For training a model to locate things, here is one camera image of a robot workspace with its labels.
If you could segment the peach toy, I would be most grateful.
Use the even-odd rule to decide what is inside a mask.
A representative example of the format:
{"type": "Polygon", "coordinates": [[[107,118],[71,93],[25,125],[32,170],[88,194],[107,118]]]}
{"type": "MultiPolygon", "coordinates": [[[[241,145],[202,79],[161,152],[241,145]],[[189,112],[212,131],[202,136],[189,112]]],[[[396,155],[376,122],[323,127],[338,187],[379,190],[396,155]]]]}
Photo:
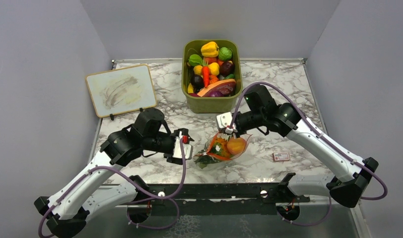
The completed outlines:
{"type": "Polygon", "coordinates": [[[245,151],[247,141],[242,138],[230,138],[226,144],[226,148],[232,156],[239,155],[245,151]]]}

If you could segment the clear zip bag orange zipper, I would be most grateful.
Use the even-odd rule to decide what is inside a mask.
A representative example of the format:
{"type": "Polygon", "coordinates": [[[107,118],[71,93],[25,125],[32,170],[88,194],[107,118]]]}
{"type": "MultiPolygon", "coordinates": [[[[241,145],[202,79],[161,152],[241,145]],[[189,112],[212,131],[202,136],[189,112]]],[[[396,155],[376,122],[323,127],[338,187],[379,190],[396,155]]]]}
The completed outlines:
{"type": "Polygon", "coordinates": [[[237,135],[237,133],[218,132],[204,144],[201,150],[196,152],[192,160],[201,170],[206,170],[222,162],[230,162],[246,152],[251,137],[251,134],[237,135]]]}

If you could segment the orange spiky pineapple toy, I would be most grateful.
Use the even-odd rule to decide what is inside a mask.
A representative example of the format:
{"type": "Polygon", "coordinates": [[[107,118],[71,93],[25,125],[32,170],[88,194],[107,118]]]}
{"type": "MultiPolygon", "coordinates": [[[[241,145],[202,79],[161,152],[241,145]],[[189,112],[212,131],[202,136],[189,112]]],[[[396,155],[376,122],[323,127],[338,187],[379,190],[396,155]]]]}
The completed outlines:
{"type": "Polygon", "coordinates": [[[213,137],[210,141],[206,142],[204,147],[193,156],[194,163],[200,169],[205,169],[209,165],[230,160],[233,156],[226,148],[229,138],[229,136],[213,137]]]}

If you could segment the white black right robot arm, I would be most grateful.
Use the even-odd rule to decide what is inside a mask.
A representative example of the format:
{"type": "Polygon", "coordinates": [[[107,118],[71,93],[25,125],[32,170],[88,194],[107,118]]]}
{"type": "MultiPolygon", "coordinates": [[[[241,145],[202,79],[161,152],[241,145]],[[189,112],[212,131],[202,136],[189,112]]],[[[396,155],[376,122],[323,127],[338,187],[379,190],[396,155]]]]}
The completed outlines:
{"type": "Polygon", "coordinates": [[[305,116],[291,100],[277,104],[263,83],[253,83],[243,92],[249,111],[227,112],[216,117],[217,128],[227,134],[244,135],[251,129],[278,133],[300,145],[320,160],[331,174],[303,176],[288,174],[279,184],[278,197],[285,202],[302,195],[330,197],[353,208],[371,181],[378,162],[363,159],[335,142],[305,116]]]}

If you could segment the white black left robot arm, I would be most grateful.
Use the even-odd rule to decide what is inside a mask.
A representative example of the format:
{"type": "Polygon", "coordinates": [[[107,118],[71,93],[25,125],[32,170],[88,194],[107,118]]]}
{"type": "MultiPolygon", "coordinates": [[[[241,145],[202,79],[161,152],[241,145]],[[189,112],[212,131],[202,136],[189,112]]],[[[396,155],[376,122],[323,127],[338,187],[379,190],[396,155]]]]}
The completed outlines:
{"type": "Polygon", "coordinates": [[[131,161],[162,153],[169,163],[186,165],[192,157],[192,138],[186,128],[171,131],[164,114],[155,108],[141,111],[135,122],[111,133],[87,166],[64,188],[51,196],[40,196],[34,206],[52,237],[71,238],[100,213],[123,203],[140,204],[154,199],[173,201],[180,192],[158,195],[139,176],[124,176],[124,183],[99,192],[112,175],[121,175],[131,161]]]}

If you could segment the green plastic bin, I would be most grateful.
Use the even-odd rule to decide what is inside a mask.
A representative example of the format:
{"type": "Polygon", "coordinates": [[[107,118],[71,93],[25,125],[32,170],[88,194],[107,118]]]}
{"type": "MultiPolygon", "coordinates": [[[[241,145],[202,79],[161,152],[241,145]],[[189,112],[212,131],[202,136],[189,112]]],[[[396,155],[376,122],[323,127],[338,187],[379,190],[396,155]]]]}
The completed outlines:
{"type": "Polygon", "coordinates": [[[243,83],[241,79],[241,67],[237,45],[229,40],[214,40],[220,47],[228,47],[233,51],[232,61],[235,64],[234,75],[236,83],[234,91],[227,97],[193,97],[187,93],[187,87],[190,83],[191,76],[194,75],[193,70],[187,65],[187,61],[192,53],[199,53],[202,45],[210,40],[194,40],[188,42],[184,47],[182,62],[182,92],[187,99],[187,105],[194,113],[225,113],[230,111],[235,105],[238,97],[243,91],[243,83]]]}

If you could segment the purple eggplant toy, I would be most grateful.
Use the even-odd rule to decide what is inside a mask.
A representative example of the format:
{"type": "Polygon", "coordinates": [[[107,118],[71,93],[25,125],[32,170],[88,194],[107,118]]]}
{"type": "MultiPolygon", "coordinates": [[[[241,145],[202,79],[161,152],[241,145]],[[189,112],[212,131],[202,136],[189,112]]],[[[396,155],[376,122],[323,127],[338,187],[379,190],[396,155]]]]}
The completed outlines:
{"type": "Polygon", "coordinates": [[[206,97],[223,97],[224,94],[220,91],[210,91],[205,94],[206,97]]]}

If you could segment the small red white card box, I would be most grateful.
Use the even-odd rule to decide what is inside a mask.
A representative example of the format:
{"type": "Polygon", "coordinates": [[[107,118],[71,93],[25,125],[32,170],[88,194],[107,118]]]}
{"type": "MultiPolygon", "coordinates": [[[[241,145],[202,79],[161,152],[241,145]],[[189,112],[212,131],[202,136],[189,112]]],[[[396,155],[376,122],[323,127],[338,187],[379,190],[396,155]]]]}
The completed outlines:
{"type": "Polygon", "coordinates": [[[290,161],[290,155],[288,153],[273,153],[272,158],[274,162],[290,161]]]}

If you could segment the dark red plum toy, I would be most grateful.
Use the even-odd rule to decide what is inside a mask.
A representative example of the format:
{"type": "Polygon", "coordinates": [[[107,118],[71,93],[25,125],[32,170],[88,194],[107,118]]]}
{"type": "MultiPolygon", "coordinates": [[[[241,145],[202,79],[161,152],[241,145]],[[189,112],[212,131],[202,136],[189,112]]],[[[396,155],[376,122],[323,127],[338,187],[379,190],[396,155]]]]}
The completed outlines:
{"type": "Polygon", "coordinates": [[[226,77],[230,74],[232,74],[235,70],[235,65],[230,62],[230,61],[225,61],[220,67],[219,67],[219,74],[222,75],[223,77],[226,77]]]}

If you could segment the yellow lemon toy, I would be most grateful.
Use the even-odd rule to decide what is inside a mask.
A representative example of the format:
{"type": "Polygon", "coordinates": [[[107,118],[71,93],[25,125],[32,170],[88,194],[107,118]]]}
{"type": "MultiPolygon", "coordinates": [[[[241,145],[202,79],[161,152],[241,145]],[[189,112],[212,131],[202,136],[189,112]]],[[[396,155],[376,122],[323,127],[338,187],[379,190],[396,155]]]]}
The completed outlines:
{"type": "Polygon", "coordinates": [[[210,75],[218,76],[220,74],[220,72],[219,72],[220,66],[217,62],[213,62],[213,63],[209,64],[208,68],[209,68],[210,75]]]}
{"type": "Polygon", "coordinates": [[[194,74],[195,74],[195,75],[200,75],[200,76],[202,76],[202,68],[203,68],[202,65],[196,65],[196,66],[194,66],[194,67],[193,67],[193,72],[194,72],[194,74]]]}

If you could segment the orange carrot toy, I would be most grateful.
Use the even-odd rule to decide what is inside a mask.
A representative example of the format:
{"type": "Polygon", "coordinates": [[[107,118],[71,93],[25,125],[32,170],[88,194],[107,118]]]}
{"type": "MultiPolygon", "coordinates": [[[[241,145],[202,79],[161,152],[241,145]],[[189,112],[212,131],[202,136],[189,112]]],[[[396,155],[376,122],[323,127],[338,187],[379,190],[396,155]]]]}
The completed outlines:
{"type": "Polygon", "coordinates": [[[210,69],[209,69],[208,65],[203,65],[201,72],[202,72],[204,87],[207,88],[209,86],[209,81],[210,81],[210,69]]]}

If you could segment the green pepper toy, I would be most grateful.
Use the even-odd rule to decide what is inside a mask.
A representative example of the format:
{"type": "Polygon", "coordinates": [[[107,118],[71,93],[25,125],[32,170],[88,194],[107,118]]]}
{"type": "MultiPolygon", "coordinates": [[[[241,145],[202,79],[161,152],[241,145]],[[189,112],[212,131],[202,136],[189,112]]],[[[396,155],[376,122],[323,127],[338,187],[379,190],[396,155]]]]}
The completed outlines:
{"type": "Polygon", "coordinates": [[[198,54],[192,54],[188,58],[188,65],[191,67],[195,67],[197,65],[202,65],[203,58],[198,54]]]}

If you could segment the green broccoli toy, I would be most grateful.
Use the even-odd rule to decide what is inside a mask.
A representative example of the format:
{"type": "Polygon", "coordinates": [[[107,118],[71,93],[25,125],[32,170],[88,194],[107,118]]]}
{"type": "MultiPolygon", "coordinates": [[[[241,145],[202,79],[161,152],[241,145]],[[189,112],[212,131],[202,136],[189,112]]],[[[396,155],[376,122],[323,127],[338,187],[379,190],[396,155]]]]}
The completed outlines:
{"type": "Polygon", "coordinates": [[[233,57],[233,52],[230,48],[221,47],[218,52],[218,59],[221,61],[231,60],[233,57]]]}

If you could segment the yellow bell pepper toy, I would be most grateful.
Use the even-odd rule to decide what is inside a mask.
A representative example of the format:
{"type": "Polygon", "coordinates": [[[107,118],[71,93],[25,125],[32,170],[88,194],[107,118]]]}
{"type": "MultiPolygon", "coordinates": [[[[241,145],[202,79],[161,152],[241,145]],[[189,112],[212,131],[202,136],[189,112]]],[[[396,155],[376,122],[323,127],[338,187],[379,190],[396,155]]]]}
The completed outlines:
{"type": "Polygon", "coordinates": [[[216,42],[211,41],[201,47],[201,54],[203,57],[215,58],[219,55],[219,46],[216,42]]]}

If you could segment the small whiteboard with wooden frame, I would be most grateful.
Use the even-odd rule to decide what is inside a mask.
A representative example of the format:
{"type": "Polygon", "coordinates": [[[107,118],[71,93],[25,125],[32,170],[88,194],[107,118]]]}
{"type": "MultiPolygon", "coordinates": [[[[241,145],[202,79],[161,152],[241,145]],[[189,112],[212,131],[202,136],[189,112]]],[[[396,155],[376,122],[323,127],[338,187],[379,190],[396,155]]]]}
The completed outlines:
{"type": "Polygon", "coordinates": [[[96,115],[121,115],[157,105],[156,93],[147,64],[138,64],[86,76],[96,115]]]}

